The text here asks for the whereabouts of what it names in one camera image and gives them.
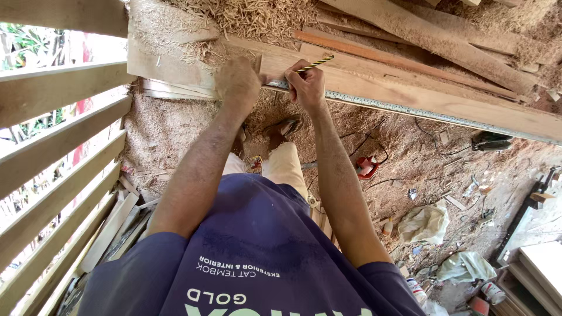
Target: man's right hand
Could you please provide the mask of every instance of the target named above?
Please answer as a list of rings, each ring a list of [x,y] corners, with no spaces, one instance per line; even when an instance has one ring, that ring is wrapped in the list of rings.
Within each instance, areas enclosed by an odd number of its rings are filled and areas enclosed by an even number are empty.
[[[317,67],[308,69],[298,74],[295,71],[310,65],[310,62],[301,59],[285,71],[285,78],[289,81],[289,94],[291,101],[297,102],[305,111],[314,116],[318,111],[324,110],[326,99],[324,97],[324,72]]]

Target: beige shorts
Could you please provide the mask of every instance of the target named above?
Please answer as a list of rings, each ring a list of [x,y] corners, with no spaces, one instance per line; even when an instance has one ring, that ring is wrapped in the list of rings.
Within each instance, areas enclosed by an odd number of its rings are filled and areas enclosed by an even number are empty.
[[[223,175],[246,172],[245,163],[233,153],[228,155]],[[297,146],[293,142],[282,143],[269,154],[269,159],[261,164],[261,175],[275,184],[286,183],[297,190],[307,201],[308,190],[302,176],[301,162]]]

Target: yellow and black striped pencil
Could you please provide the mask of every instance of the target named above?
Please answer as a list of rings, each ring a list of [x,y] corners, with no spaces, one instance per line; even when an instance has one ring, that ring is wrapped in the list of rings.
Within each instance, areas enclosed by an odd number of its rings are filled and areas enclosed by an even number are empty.
[[[317,61],[317,62],[315,62],[315,63],[312,63],[312,64],[310,64],[310,65],[308,65],[308,66],[306,66],[306,67],[300,68],[299,70],[296,71],[296,73],[300,74],[300,73],[303,72],[303,71],[307,71],[308,69],[314,68],[314,67],[316,67],[316,66],[318,66],[318,65],[320,65],[320,64],[323,64],[323,63],[325,63],[325,62],[327,62],[327,61],[329,61],[329,60],[331,60],[331,59],[334,59],[334,55],[328,56],[328,57],[326,57],[326,58],[324,58],[324,59],[322,59],[322,60],[319,60],[319,61]]]

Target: slatted wall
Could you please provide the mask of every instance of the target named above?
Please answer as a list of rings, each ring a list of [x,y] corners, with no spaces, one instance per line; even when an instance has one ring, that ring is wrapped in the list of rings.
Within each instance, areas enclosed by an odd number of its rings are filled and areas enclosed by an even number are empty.
[[[124,38],[128,24],[124,4],[119,0],[3,0],[0,21]],[[5,71],[0,73],[0,128],[11,127],[134,80],[136,76],[126,72],[126,61]],[[129,112],[131,101],[131,96],[125,96],[19,143],[13,152],[0,159],[0,198],[119,120]],[[110,137],[104,146],[74,166],[70,174],[52,184],[37,202],[21,210],[19,217],[0,234],[0,271],[4,271],[88,184],[93,188],[2,285],[0,315],[10,315],[53,257],[87,220],[81,234],[74,236],[70,246],[43,276],[21,312],[21,315],[37,315],[98,231],[115,202],[115,195],[107,193],[119,177],[120,163],[115,163],[114,158],[123,150],[125,137],[125,130]],[[96,177],[102,170],[105,170],[103,176]]]

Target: tape measure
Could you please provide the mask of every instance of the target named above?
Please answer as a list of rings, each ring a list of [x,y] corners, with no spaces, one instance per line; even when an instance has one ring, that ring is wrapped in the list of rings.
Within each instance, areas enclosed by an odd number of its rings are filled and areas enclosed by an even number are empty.
[[[267,85],[270,86],[270,87],[280,88],[280,89],[283,89],[283,90],[289,90],[289,85],[286,81],[273,80],[272,82],[268,83]],[[555,139],[550,139],[550,138],[546,138],[546,137],[543,137],[543,136],[532,135],[532,134],[529,134],[529,133],[517,132],[515,130],[511,130],[511,129],[508,129],[508,128],[496,127],[496,126],[485,124],[485,123],[480,123],[480,122],[476,122],[476,121],[472,121],[472,120],[456,118],[454,116],[439,114],[439,113],[435,113],[435,112],[431,112],[431,111],[412,109],[411,107],[407,107],[407,106],[403,106],[403,105],[387,103],[387,102],[380,102],[378,100],[373,100],[373,99],[369,99],[369,98],[350,96],[349,94],[339,93],[339,92],[330,91],[330,90],[326,90],[325,96],[326,96],[326,99],[329,99],[329,100],[344,101],[344,102],[353,103],[353,104],[356,104],[356,105],[359,105],[359,106],[369,107],[369,108],[372,108],[372,109],[380,109],[380,110],[387,110],[387,111],[392,111],[392,112],[396,112],[396,113],[415,115],[415,116],[419,116],[421,118],[434,119],[434,120],[444,121],[444,122],[447,122],[447,123],[453,123],[453,124],[463,125],[463,126],[467,126],[467,127],[472,127],[472,128],[482,129],[482,130],[488,130],[488,131],[494,132],[494,133],[511,135],[513,137],[532,139],[534,141],[539,141],[539,142],[544,142],[544,143],[562,146],[562,141],[557,141]]]

